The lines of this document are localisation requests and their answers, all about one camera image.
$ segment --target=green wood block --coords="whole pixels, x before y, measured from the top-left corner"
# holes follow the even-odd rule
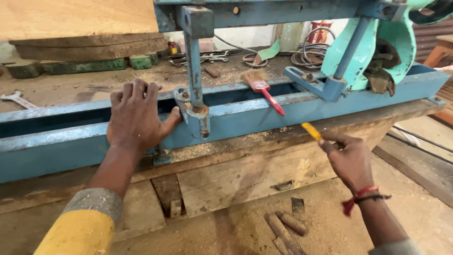
[[[108,59],[88,62],[41,61],[41,67],[49,75],[79,74],[103,71],[124,70],[127,68],[124,59]]]
[[[35,78],[43,73],[39,60],[9,59],[2,64],[11,76],[16,79]]]
[[[148,69],[153,65],[151,63],[151,57],[148,55],[135,55],[130,56],[130,64],[134,69]]]
[[[159,57],[157,56],[156,52],[153,52],[153,53],[150,53],[150,54],[146,54],[146,55],[151,57],[151,63],[153,65],[159,64]]]

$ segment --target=small bottle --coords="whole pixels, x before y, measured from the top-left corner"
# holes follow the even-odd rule
[[[170,39],[170,41],[167,43],[169,48],[169,55],[175,55],[178,53],[178,48],[176,47],[176,43],[173,41],[173,39]]]

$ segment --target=black wrist band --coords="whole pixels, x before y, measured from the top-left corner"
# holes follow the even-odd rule
[[[386,199],[387,200],[387,199],[389,199],[391,197],[392,197],[392,195],[390,195],[390,196],[387,196],[387,195],[372,195],[372,196],[366,196],[366,197],[362,197],[362,198],[356,198],[356,199],[354,199],[354,202],[356,204],[358,204],[358,203],[360,203],[362,201],[365,201],[365,200],[368,200],[368,199],[373,199],[374,201],[376,201],[378,199]]]

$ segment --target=red thread bracelet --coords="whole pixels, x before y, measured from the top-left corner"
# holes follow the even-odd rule
[[[354,205],[356,204],[354,200],[358,196],[363,195],[363,194],[365,194],[365,193],[367,193],[369,191],[377,191],[377,190],[379,190],[379,188],[376,187],[376,186],[371,186],[371,187],[368,187],[368,188],[364,188],[364,189],[359,190],[359,192],[357,192],[357,194],[355,194],[351,199],[349,199],[347,201],[343,201],[342,205],[343,205],[343,213],[344,213],[344,215],[346,215],[348,217],[351,217],[351,210],[354,207]]]

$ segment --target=gray sleeve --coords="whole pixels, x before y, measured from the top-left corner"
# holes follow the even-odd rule
[[[368,252],[369,255],[422,255],[411,239],[379,246]]]
[[[108,189],[85,189],[74,195],[61,214],[76,210],[96,210],[112,218],[116,225],[123,212],[123,200]]]

